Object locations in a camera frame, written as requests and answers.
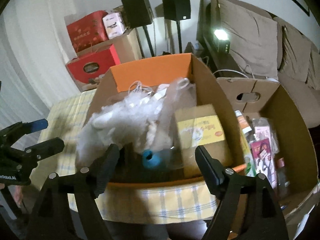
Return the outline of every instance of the light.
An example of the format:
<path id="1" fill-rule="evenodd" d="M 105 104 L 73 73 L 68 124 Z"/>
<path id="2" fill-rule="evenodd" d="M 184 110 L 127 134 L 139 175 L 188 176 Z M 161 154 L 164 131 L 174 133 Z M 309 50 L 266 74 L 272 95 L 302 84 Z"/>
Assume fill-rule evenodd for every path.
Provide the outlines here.
<path id="1" fill-rule="evenodd" d="M 214 35 L 220 40 L 220 41 L 227 41 L 229 40 L 228 34 L 224 30 L 215 30 Z"/>
<path id="2" fill-rule="evenodd" d="M 213 44 L 218 53 L 229 53 L 230 39 L 225 30 L 218 29 L 213 32 Z"/>

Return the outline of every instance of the speaker stand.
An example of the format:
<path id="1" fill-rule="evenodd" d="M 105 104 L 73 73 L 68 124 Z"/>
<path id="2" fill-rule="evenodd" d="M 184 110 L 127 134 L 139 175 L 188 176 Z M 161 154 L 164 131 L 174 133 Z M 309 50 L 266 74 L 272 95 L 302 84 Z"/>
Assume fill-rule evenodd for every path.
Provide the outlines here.
<path id="1" fill-rule="evenodd" d="M 180 21 L 176 21 L 178 30 L 179 53 L 182 53 Z"/>
<path id="2" fill-rule="evenodd" d="M 148 42 L 148 46 L 149 46 L 149 50 L 150 50 L 151 56 L 154 57 L 155 54 L 154 54 L 154 52 L 153 52 L 153 48 L 152 48 L 150 36 L 149 36 L 149 33 L 148 33 L 148 29 L 147 29 L 147 27 L 146 27 L 145 25 L 142 26 L 142 27 L 143 27 L 144 33 L 145 33 L 145 35 L 146 35 L 146 38 L 147 38 L 147 42 Z"/>
<path id="3" fill-rule="evenodd" d="M 135 28 L 135 31 L 136 31 L 136 35 L 137 35 L 138 45 L 139 45 L 140 52 L 141 52 L 141 57 L 145 58 L 137 28 Z"/>

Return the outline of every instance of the white box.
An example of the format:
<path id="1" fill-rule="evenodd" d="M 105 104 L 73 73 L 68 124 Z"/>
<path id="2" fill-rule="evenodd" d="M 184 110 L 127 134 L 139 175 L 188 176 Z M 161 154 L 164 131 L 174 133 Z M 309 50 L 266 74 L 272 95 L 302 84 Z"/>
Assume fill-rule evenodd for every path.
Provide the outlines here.
<path id="1" fill-rule="evenodd" d="M 102 18 L 102 21 L 110 40 L 122 35 L 126 30 L 120 12 L 110 12 Z"/>

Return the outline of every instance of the pink package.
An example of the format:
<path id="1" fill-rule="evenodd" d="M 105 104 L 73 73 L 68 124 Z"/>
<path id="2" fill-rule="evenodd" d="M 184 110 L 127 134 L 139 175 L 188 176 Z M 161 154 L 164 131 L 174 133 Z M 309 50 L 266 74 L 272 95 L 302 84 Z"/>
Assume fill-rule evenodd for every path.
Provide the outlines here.
<path id="1" fill-rule="evenodd" d="M 268 178 L 272 188 L 276 188 L 277 176 L 269 139 L 253 142 L 250 146 L 257 174 L 263 173 Z"/>

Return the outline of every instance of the person's hand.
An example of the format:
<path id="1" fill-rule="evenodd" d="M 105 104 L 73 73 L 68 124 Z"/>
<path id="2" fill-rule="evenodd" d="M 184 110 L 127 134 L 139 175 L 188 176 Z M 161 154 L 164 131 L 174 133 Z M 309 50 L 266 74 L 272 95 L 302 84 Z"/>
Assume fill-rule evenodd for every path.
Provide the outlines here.
<path id="1" fill-rule="evenodd" d="M 5 185 L 0 183 L 0 189 L 3 189 L 4 187 Z M 21 205 L 23 199 L 22 186 L 15 186 L 13 199 L 17 204 Z"/>

